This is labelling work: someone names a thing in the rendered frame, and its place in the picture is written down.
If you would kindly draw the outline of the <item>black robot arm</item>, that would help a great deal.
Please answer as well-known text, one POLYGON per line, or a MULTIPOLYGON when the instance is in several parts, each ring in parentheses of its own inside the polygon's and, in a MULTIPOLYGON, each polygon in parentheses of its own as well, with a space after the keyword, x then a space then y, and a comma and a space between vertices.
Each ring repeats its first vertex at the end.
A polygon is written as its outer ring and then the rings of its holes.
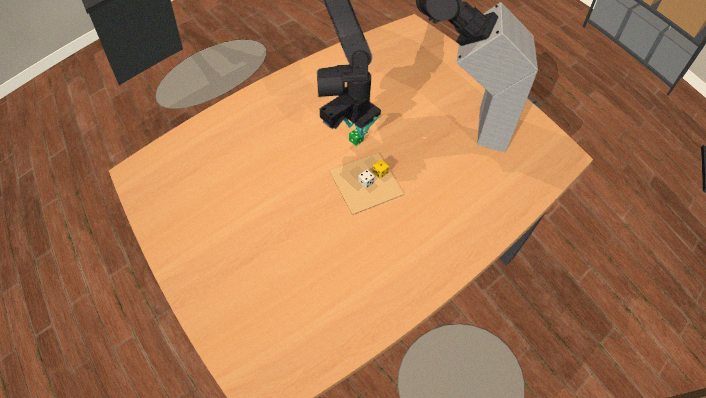
MULTIPOLYGON (((318 97, 338 96, 319 108, 320 118, 329 128, 337 129, 348 114, 358 120, 367 113, 368 99, 354 100, 347 93, 355 98, 370 94, 372 76, 368 65, 372 53, 350 0, 323 1, 349 63, 317 70, 318 97)), ((483 15, 462 0, 416 0, 416 5, 429 21, 436 24, 448 20, 453 24, 460 34, 457 39, 460 46, 489 38, 498 19, 496 13, 483 15)))

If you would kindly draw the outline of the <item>green die with white pips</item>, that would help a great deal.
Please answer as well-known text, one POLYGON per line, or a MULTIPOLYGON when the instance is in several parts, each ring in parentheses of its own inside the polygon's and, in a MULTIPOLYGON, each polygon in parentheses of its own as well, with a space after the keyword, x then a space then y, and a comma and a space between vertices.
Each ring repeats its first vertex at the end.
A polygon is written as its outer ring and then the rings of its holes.
POLYGON ((357 129, 354 129, 352 132, 349 133, 349 141, 355 146, 357 146, 364 141, 364 137, 361 138, 357 129))

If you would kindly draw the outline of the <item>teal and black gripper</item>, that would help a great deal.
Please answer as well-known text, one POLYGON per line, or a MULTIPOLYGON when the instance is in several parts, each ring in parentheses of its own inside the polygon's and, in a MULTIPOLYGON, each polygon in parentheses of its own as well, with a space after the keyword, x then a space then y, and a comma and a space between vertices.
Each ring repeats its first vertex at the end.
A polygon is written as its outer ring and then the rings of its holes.
POLYGON ((379 115, 381 115, 381 109, 370 102, 370 94, 365 98, 355 98, 355 97, 350 96, 348 93, 347 93, 347 95, 348 95, 348 97, 350 97, 351 99, 354 99, 354 100, 368 99, 368 111, 365 115, 363 115, 358 120, 356 120, 355 118, 353 118, 351 115, 348 114, 346 116, 346 118, 343 120, 349 128, 351 128, 355 124, 355 127, 356 127, 360 137, 362 138, 363 136, 366 135, 366 133, 368 132, 368 130, 372 126, 372 124, 379 118, 379 115), (351 122, 349 122, 349 120, 351 122), (365 125, 366 125, 366 127, 365 127, 365 125), (365 130, 363 130, 364 128, 365 128, 365 130))

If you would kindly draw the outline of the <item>yellow die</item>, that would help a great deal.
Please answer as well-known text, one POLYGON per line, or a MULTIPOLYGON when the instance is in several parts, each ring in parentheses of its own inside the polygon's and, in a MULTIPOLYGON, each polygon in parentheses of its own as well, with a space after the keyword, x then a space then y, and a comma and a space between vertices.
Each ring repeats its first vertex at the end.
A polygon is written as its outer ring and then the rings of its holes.
POLYGON ((385 163, 382 159, 373 164, 373 173, 375 173, 379 178, 385 176, 389 171, 389 165, 385 163))

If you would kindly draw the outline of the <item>tan flat mat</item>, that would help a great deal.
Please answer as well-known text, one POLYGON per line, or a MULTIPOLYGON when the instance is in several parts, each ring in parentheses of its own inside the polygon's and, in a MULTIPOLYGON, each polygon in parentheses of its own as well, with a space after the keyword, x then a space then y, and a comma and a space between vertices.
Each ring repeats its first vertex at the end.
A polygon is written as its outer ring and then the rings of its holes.
POLYGON ((380 159, 376 153, 329 170, 352 215, 404 195, 390 170, 382 178, 373 173, 373 164, 380 159), (358 182, 358 175, 366 169, 375 175, 368 188, 358 182))

